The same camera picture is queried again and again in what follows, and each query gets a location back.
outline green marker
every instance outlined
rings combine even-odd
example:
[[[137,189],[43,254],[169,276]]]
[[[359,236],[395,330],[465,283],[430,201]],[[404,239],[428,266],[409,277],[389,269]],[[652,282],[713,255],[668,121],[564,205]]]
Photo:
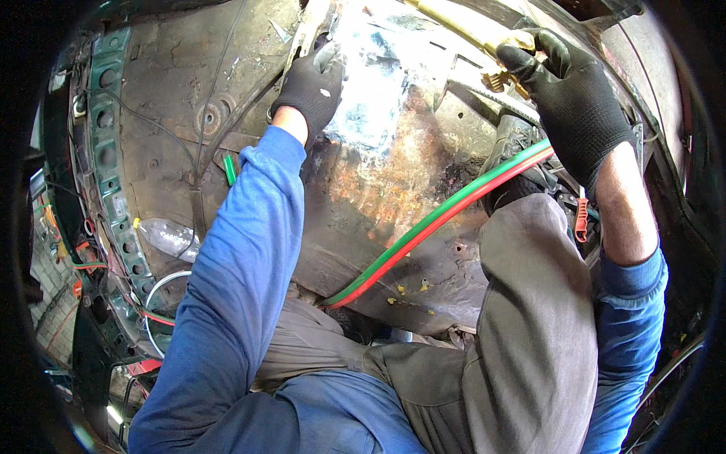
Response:
[[[227,182],[229,186],[232,186],[237,181],[237,175],[234,174],[234,164],[232,163],[232,157],[230,155],[222,158],[224,164],[224,173],[227,174]]]

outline blue long-sleeve shirt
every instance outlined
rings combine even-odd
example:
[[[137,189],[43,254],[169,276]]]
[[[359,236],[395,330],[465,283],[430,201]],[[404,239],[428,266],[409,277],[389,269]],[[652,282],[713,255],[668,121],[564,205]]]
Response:
[[[305,150],[268,127],[192,268],[157,383],[129,430],[130,453],[425,452],[395,391],[365,373],[249,388],[272,339],[300,251]],[[661,252],[622,268],[603,257],[600,380],[587,452],[619,450],[659,348],[667,268]]]

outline gray trousers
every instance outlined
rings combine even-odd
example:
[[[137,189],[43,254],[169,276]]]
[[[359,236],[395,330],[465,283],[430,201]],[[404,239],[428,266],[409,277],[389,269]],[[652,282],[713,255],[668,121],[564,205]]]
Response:
[[[360,370],[396,390],[432,453],[579,453],[597,342],[590,274],[565,215],[552,198],[530,195],[495,211],[479,240],[489,288],[467,352],[362,346],[322,311],[288,299],[259,389],[316,370]]]

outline green hose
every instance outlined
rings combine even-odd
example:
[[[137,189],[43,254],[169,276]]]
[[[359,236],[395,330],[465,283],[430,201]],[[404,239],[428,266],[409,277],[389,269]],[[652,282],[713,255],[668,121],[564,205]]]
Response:
[[[371,265],[363,271],[363,273],[358,276],[357,279],[355,279],[350,285],[345,287],[342,291],[336,293],[335,295],[331,296],[328,299],[325,299],[321,304],[324,305],[330,305],[335,304],[341,299],[345,298],[347,295],[351,294],[353,291],[356,290],[363,282],[365,282],[369,277],[373,275],[373,273],[376,272],[381,266],[383,266],[384,263],[388,261],[396,252],[400,251],[403,246],[408,244],[416,235],[421,233],[422,230],[424,230],[429,224],[431,224],[433,221],[438,219],[442,214],[446,213],[451,207],[459,203],[463,198],[471,194],[472,192],[476,191],[478,188],[484,186],[486,183],[492,181],[494,178],[498,177],[499,175],[503,174],[507,170],[511,169],[512,167],[516,166],[520,162],[536,155],[540,151],[543,151],[544,149],[548,148],[550,146],[549,139],[542,140],[541,142],[538,142],[531,147],[526,148],[525,150],[522,150],[521,152],[514,155],[512,158],[507,159],[506,161],[500,163],[499,165],[495,166],[492,170],[486,172],[481,177],[475,179],[468,185],[464,186],[461,190],[457,191],[454,195],[452,195],[450,198],[448,198],[445,202],[443,202],[441,205],[437,206],[432,212],[430,212],[426,217],[421,219],[415,226],[411,228],[408,232],[406,232],[402,237],[400,237],[393,245],[386,249],[383,254],[381,254],[375,262],[371,263]]]

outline person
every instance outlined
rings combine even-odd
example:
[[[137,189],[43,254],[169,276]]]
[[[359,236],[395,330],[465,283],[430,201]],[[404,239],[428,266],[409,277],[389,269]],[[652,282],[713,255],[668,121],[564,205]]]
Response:
[[[667,266],[634,137],[600,64],[552,31],[531,33],[547,60],[507,44],[497,56],[537,104],[562,164],[596,197],[598,285],[557,203],[513,197],[528,185],[511,185],[481,229],[490,284],[468,351],[363,346],[285,298],[303,235],[298,174],[345,72],[328,44],[293,62],[272,125],[240,153],[242,172],[129,429],[130,453],[620,451],[658,354]]]

